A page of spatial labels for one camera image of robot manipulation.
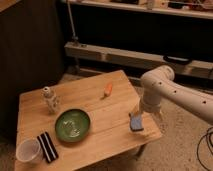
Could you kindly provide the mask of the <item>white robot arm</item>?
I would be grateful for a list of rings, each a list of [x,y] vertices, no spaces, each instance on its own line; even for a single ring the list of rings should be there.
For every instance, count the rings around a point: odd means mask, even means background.
[[[141,76],[144,92],[139,101],[139,110],[136,114],[129,113],[132,132],[144,130],[142,114],[158,113],[163,98],[213,125],[213,95],[181,86],[174,82],[174,78],[174,70],[168,65],[152,69]]]

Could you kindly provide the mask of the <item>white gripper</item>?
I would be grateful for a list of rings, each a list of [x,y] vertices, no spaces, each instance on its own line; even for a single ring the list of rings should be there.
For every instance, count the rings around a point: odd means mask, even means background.
[[[154,117],[155,117],[155,121],[157,123],[157,125],[159,126],[160,130],[162,132],[165,132],[166,127],[165,127],[165,122],[163,119],[163,115],[160,112],[161,110],[161,106],[160,105],[149,105],[146,104],[143,100],[141,100],[139,102],[139,107],[135,106],[132,110],[133,116],[141,116],[143,112],[147,112],[147,113],[155,113]]]

